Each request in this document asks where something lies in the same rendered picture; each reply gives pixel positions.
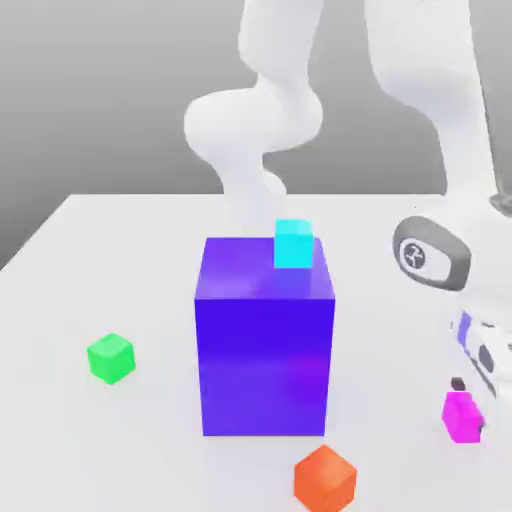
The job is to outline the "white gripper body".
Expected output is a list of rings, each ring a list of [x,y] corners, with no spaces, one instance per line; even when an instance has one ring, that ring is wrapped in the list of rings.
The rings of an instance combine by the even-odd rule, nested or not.
[[[466,354],[496,401],[512,405],[512,346],[478,346]]]

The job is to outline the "small orange cube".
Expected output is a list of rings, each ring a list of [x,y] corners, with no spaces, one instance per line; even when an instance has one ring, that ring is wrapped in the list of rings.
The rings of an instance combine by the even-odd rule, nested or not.
[[[340,512],[355,496],[357,469],[327,445],[294,468],[294,496],[310,512]]]

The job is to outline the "small cyan cube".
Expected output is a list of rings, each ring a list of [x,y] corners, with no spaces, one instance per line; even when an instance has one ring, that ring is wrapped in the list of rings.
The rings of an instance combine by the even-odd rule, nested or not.
[[[313,265],[314,235],[306,219],[277,219],[274,233],[274,267],[305,269]]]

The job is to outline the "large purple box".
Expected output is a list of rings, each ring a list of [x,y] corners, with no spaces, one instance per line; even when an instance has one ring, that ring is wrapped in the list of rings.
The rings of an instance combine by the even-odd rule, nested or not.
[[[321,242],[277,269],[270,238],[206,240],[194,298],[206,436],[325,432],[335,294]]]

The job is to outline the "small green cube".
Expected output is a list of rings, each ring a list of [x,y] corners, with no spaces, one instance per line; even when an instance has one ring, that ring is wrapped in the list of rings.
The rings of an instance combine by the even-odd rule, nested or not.
[[[87,347],[91,373],[109,385],[120,381],[136,369],[133,344],[110,333]]]

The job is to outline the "small magenta cube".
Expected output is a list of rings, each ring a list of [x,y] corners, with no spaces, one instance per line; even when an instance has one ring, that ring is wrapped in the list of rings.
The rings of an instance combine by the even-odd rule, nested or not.
[[[480,442],[485,420],[469,392],[448,392],[441,418],[450,438],[455,443]]]

